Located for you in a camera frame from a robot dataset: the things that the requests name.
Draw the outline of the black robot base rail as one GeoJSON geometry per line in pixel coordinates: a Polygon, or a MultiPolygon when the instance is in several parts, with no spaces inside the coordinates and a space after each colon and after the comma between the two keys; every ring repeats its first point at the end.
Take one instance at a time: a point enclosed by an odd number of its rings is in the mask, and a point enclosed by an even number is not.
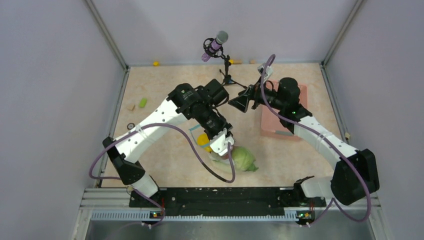
{"type": "Polygon", "coordinates": [[[153,208],[159,204],[167,217],[274,217],[288,213],[289,208],[306,212],[326,207],[321,197],[306,198],[293,187],[168,187],[149,200],[135,191],[129,207],[153,208]]]}

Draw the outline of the green cabbage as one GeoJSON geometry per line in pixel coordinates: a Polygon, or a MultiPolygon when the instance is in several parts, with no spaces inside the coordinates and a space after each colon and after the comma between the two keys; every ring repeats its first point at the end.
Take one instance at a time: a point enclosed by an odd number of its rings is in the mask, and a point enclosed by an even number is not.
{"type": "Polygon", "coordinates": [[[246,147],[235,146],[231,151],[231,158],[238,171],[255,172],[259,169],[255,165],[255,156],[246,147]]]}

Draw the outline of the pink plastic perforated basket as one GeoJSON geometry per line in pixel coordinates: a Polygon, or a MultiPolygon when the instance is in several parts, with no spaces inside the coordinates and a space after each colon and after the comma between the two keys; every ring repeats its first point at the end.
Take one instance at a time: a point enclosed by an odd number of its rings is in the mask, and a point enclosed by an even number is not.
{"type": "MultiPolygon", "coordinates": [[[[308,89],[306,84],[299,83],[298,87],[300,89],[299,103],[302,104],[305,108],[308,107],[308,89]]],[[[265,106],[261,105],[261,121],[260,121],[260,134],[264,137],[283,139],[293,142],[300,141],[300,137],[295,136],[287,128],[285,128],[281,123],[280,119],[275,116],[271,111],[265,106]]]]}

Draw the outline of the yellow lemon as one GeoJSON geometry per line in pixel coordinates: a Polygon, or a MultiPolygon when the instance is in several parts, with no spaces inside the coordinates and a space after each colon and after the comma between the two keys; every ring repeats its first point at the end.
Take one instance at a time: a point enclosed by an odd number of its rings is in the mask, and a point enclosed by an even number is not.
{"type": "Polygon", "coordinates": [[[206,152],[211,153],[213,150],[210,147],[210,140],[206,133],[203,133],[197,137],[196,143],[206,152]]]}

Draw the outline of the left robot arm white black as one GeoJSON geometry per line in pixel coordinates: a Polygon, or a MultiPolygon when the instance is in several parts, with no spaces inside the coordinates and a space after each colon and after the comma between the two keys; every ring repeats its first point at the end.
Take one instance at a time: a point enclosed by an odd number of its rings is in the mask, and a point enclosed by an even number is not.
{"type": "Polygon", "coordinates": [[[141,195],[149,207],[160,202],[157,183],[138,162],[141,155],[170,129],[188,135],[178,125],[196,120],[209,139],[209,146],[219,156],[230,156],[234,146],[232,125],[217,107],[229,98],[229,93],[216,80],[193,88],[189,83],[175,87],[167,98],[143,121],[117,138],[110,136],[102,141],[103,154],[107,154],[121,182],[141,195]]]}

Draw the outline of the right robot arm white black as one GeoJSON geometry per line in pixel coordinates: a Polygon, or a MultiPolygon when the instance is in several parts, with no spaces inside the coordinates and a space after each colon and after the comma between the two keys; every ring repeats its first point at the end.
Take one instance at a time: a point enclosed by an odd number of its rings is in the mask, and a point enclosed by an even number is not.
{"type": "Polygon", "coordinates": [[[334,198],[345,206],[361,199],[370,204],[371,194],[380,188],[374,153],[369,149],[358,150],[326,130],[300,103],[300,95],[298,82],[285,77],[278,82],[277,89],[260,81],[249,85],[228,103],[243,113],[250,101],[252,109],[264,105],[277,110],[281,125],[314,147],[333,168],[330,177],[308,176],[295,182],[293,200],[297,205],[307,206],[317,197],[334,198]]]}

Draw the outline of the clear zip bag blue zipper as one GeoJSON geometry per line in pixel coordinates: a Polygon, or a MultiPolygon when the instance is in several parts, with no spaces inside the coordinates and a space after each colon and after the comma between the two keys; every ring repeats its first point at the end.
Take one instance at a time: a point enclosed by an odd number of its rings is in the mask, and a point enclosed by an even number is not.
{"type": "MultiPolygon", "coordinates": [[[[199,125],[199,124],[197,124],[197,125],[195,125],[194,127],[191,127],[191,128],[189,128],[188,129],[188,131],[189,131],[189,133],[190,133],[190,135],[191,135],[191,138],[195,141],[195,143],[196,143],[196,145],[197,146],[199,146],[198,144],[197,144],[197,138],[198,138],[198,136],[199,135],[201,135],[201,134],[205,134],[204,132],[201,132],[201,130],[202,130],[202,128],[201,128],[201,126],[199,125]]],[[[223,156],[221,156],[223,159],[227,159],[227,158],[229,158],[229,156],[228,156],[228,154],[226,154],[226,155],[223,155],[223,156]]],[[[239,171],[239,170],[237,170],[237,172],[252,172],[252,171],[239,171]]]]}

